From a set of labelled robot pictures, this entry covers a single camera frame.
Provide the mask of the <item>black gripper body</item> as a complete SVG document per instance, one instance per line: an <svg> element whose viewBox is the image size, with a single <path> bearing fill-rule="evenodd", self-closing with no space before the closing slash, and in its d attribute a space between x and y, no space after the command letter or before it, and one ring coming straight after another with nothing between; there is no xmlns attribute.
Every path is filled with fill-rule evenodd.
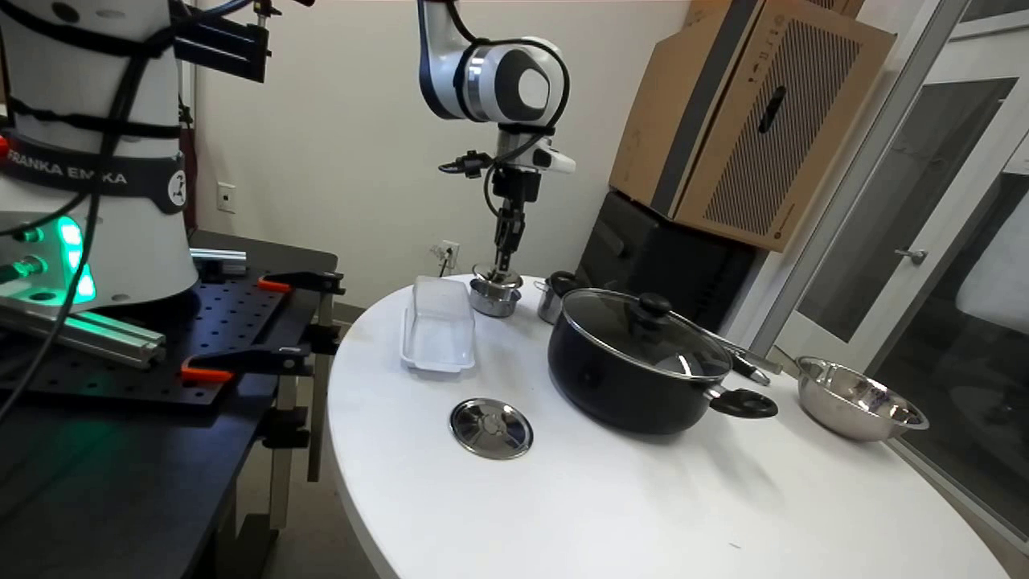
<svg viewBox="0 0 1029 579"><path fill-rule="evenodd" d="M499 228L514 231L524 222L524 205L540 192L540 173L499 163L488 176L493 192L499 197L497 220Z"/></svg>

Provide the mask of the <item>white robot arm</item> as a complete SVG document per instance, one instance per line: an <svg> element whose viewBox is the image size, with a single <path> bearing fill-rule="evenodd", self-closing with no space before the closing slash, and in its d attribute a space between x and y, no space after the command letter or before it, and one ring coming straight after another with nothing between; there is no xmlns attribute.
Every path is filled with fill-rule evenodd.
<svg viewBox="0 0 1029 579"><path fill-rule="evenodd" d="M559 47L482 40L456 0L415 9L428 109L499 128L493 153L456 166L524 186L558 166L554 133L568 103ZM272 0L0 0L10 306L131 306L196 282L180 67L257 79L272 16Z"/></svg>

